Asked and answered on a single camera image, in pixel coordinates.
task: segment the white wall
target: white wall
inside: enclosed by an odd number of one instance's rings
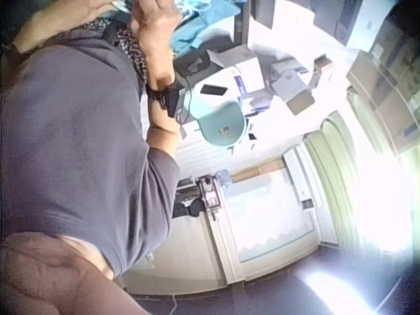
[[[204,213],[199,218],[174,219],[154,260],[153,270],[130,270],[123,275],[129,293],[188,294],[226,285]]]

